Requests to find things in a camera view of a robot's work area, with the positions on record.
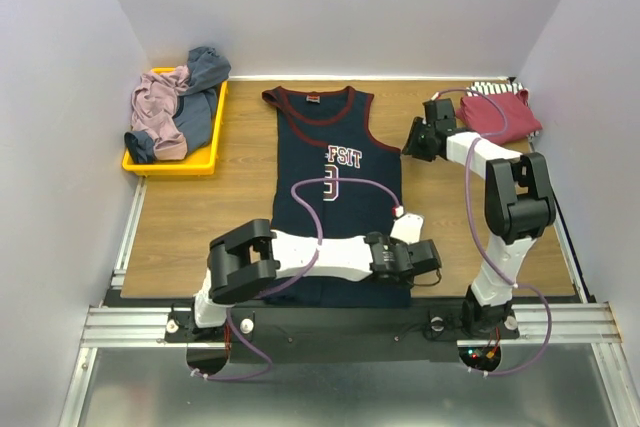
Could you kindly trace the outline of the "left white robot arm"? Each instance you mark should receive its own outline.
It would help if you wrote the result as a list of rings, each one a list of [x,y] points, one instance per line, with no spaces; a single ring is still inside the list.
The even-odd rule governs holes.
[[[390,235],[371,232],[344,239],[296,236],[255,219],[212,240],[207,273],[194,295],[188,329],[199,340],[215,339],[226,310],[256,298],[276,281],[294,277],[337,278],[351,284],[373,281],[408,285],[437,272],[441,259],[431,240],[422,240],[423,218],[401,216]]]

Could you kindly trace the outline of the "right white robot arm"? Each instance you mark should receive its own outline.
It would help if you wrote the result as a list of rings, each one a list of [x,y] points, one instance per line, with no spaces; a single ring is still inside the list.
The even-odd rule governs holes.
[[[492,142],[496,135],[461,128],[453,103],[437,96],[424,103],[424,116],[412,123],[404,155],[424,161],[441,157],[465,168],[465,207],[474,243],[483,259],[465,294],[460,325],[482,337],[508,320],[513,291],[524,259],[556,219],[556,204],[545,158]],[[490,231],[480,243],[473,220],[470,177],[485,181],[484,218]]]

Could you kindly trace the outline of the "grey-blue tank top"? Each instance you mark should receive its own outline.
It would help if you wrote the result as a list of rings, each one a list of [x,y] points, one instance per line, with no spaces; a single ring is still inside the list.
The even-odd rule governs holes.
[[[173,119],[186,138],[187,157],[212,140],[218,88],[228,79],[231,64],[213,47],[203,46],[190,50],[184,65],[190,74],[188,87],[179,95],[178,111]]]

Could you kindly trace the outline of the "pink tank top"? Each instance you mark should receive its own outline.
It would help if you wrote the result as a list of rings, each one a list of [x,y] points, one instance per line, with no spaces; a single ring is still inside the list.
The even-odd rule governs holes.
[[[187,141],[174,122],[178,98],[188,87],[190,74],[186,65],[167,72],[146,72],[131,98],[131,131],[124,136],[125,145],[137,164],[182,160]]]

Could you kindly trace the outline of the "right silver knob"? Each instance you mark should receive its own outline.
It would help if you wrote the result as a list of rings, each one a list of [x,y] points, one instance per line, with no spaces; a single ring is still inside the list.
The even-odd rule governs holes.
[[[439,316],[434,316],[430,321],[430,328],[433,332],[440,333],[445,329],[445,321]]]

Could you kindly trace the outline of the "left white knob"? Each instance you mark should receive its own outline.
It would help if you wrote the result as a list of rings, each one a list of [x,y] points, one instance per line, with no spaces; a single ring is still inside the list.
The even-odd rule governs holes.
[[[254,323],[251,319],[244,319],[240,324],[241,332],[248,334],[253,331]]]

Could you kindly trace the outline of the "yellow plastic tray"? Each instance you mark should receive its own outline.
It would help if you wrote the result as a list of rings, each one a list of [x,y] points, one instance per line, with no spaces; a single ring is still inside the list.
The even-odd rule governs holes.
[[[173,68],[157,68],[155,72],[167,72]],[[138,176],[198,176],[210,175],[215,170],[218,149],[221,118],[227,94],[227,80],[218,88],[218,110],[212,122],[213,137],[209,144],[197,149],[181,161],[154,162],[152,164],[136,164],[133,162],[127,148],[122,159],[122,168]]]

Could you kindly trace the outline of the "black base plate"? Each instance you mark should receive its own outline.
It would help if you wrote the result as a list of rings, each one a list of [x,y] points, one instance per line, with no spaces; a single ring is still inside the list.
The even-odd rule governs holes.
[[[427,360],[453,362],[476,360],[486,351],[498,353],[501,346],[520,336],[523,322],[510,316],[498,327],[477,333],[463,329],[464,299],[457,297],[415,298],[407,308],[325,308],[270,305],[263,301],[242,303],[226,313],[238,335],[223,324],[198,328],[193,308],[171,309],[164,339],[188,347],[191,365],[222,366],[224,361],[257,363],[259,357],[243,346],[244,341],[263,351],[276,364],[390,362]],[[431,318],[439,316],[445,329],[433,332]],[[254,323],[244,334],[244,319]]]

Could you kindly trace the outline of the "aluminium frame rail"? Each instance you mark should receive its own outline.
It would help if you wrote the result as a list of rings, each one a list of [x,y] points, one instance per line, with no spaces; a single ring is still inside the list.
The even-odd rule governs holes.
[[[167,374],[178,350],[164,340],[169,298],[124,298],[122,289],[149,182],[138,181],[104,298],[91,307],[67,391],[61,426],[161,426]]]

